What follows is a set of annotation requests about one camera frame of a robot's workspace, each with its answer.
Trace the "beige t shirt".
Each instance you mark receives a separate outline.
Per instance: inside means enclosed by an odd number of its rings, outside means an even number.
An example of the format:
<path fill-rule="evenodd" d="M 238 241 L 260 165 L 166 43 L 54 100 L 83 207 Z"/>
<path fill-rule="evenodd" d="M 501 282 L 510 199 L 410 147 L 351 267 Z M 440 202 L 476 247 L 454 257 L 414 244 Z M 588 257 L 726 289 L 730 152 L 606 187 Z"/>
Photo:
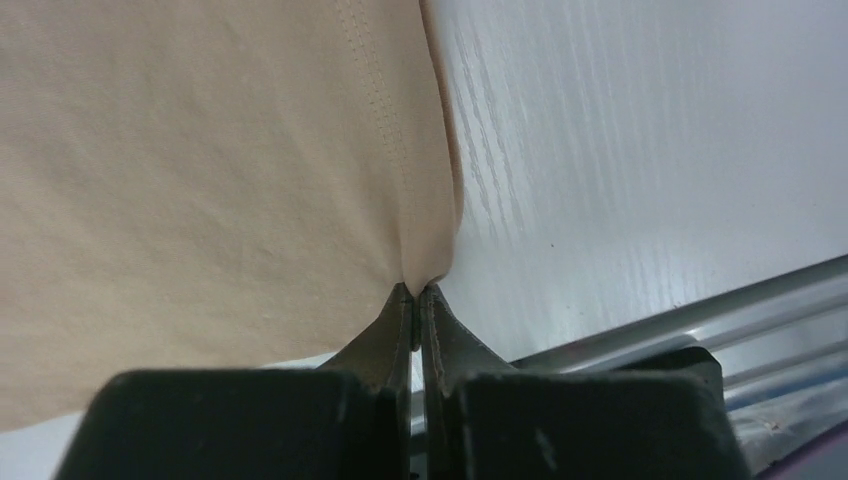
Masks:
<path fill-rule="evenodd" d="M 421 1 L 1 5 L 1 427 L 133 368 L 333 351 L 444 276 Z"/>

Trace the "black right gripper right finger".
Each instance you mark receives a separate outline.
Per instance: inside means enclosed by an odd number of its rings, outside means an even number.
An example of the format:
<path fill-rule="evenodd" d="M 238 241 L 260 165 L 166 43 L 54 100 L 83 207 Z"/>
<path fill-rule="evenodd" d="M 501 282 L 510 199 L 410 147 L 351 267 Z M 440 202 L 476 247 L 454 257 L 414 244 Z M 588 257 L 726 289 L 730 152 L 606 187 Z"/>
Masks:
<path fill-rule="evenodd" d="M 439 288 L 419 304 L 430 478 L 751 477 L 706 349 L 586 373 L 518 369 Z"/>

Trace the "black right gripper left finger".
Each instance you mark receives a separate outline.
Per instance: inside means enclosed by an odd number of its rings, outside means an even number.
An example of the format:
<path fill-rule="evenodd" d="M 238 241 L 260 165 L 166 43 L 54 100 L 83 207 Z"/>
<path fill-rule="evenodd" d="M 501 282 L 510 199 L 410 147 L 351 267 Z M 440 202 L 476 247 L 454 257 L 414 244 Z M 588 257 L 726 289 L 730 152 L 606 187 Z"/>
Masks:
<path fill-rule="evenodd" d="M 60 479 L 406 479 L 414 301 L 312 369 L 132 370 L 93 398 Z"/>

